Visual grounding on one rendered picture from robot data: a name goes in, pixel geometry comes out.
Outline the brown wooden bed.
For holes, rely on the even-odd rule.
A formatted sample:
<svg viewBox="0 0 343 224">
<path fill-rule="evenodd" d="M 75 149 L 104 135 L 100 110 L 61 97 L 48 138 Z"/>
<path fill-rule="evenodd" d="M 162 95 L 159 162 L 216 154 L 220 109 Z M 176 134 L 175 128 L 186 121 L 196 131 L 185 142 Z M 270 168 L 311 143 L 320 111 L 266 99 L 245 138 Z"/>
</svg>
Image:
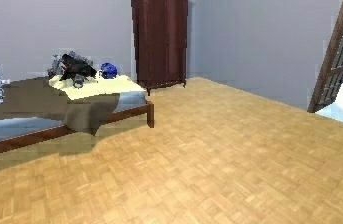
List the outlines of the brown wooden bed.
<svg viewBox="0 0 343 224">
<path fill-rule="evenodd" d="M 154 104 L 145 98 L 144 92 L 124 92 L 116 109 L 105 124 L 146 114 L 147 125 L 155 126 Z M 26 147 L 39 142 L 74 133 L 59 121 L 43 118 L 12 118 L 0 120 L 0 153 Z"/>
</svg>

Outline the pale yellow cloth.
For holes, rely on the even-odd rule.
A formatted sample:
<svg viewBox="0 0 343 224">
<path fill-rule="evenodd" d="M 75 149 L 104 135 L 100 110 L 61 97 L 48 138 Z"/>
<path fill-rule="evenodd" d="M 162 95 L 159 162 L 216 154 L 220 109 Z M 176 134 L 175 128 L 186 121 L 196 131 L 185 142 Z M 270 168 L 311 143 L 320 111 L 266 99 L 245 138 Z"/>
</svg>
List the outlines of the pale yellow cloth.
<svg viewBox="0 0 343 224">
<path fill-rule="evenodd" d="M 71 100 L 81 99 L 101 94 L 115 94 L 125 92 L 144 92 L 145 89 L 131 80 L 129 76 L 117 75 L 113 79 L 96 79 L 89 77 L 85 80 L 82 88 L 75 88 L 71 79 L 60 80 L 61 76 L 56 75 L 49 80 L 49 85 L 58 90 L 64 91 Z"/>
</svg>

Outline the brown blanket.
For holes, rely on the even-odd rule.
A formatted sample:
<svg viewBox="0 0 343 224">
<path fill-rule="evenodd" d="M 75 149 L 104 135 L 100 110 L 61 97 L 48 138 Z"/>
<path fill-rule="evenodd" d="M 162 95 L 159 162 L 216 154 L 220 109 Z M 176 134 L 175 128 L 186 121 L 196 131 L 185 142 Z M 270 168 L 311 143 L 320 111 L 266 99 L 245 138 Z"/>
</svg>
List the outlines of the brown blanket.
<svg viewBox="0 0 343 224">
<path fill-rule="evenodd" d="M 71 100 L 44 77 L 13 81 L 3 87 L 0 120 L 44 118 L 58 120 L 77 132 L 95 135 L 119 102 L 119 93 Z"/>
</svg>

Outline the blue ball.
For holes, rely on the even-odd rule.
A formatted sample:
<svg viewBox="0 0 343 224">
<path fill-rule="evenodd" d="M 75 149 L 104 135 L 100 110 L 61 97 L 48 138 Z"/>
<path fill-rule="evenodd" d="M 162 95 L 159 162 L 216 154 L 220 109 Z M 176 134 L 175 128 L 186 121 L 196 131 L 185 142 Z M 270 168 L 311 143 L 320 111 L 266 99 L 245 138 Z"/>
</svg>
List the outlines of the blue ball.
<svg viewBox="0 0 343 224">
<path fill-rule="evenodd" d="M 100 75 L 104 79 L 113 79 L 117 76 L 117 67 L 111 63 L 103 63 L 100 68 Z"/>
</svg>

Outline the black and grey clothes heap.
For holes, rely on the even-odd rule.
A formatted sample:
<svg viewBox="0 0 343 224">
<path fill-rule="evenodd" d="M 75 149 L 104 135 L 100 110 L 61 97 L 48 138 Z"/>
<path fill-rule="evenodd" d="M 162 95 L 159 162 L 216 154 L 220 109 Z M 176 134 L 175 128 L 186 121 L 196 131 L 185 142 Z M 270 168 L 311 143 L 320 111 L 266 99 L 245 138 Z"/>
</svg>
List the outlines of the black and grey clothes heap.
<svg viewBox="0 0 343 224">
<path fill-rule="evenodd" d="M 47 74 L 49 78 L 60 75 L 60 81 L 71 79 L 75 88 L 82 88 L 89 77 L 96 78 L 97 71 L 91 60 L 70 51 L 61 56 L 54 55 L 52 67 L 47 70 Z"/>
</svg>

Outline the brown framed glass door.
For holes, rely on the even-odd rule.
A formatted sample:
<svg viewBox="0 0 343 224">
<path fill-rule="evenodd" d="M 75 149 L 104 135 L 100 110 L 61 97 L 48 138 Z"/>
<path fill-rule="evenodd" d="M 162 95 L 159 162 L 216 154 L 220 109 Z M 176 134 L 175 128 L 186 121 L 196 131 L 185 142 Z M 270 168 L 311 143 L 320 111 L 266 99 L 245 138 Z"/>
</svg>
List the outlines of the brown framed glass door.
<svg viewBox="0 0 343 224">
<path fill-rule="evenodd" d="M 308 106 L 315 113 L 332 104 L 343 82 L 343 0 Z"/>
</svg>

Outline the dark red wooden wardrobe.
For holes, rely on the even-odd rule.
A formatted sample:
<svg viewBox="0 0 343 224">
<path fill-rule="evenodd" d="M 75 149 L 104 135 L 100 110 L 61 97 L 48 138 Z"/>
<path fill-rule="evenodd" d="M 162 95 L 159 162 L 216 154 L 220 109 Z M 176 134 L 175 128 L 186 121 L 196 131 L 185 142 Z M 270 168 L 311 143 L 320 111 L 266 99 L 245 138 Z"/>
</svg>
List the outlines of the dark red wooden wardrobe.
<svg viewBox="0 0 343 224">
<path fill-rule="evenodd" d="M 131 0 L 137 83 L 186 86 L 188 0 Z"/>
</svg>

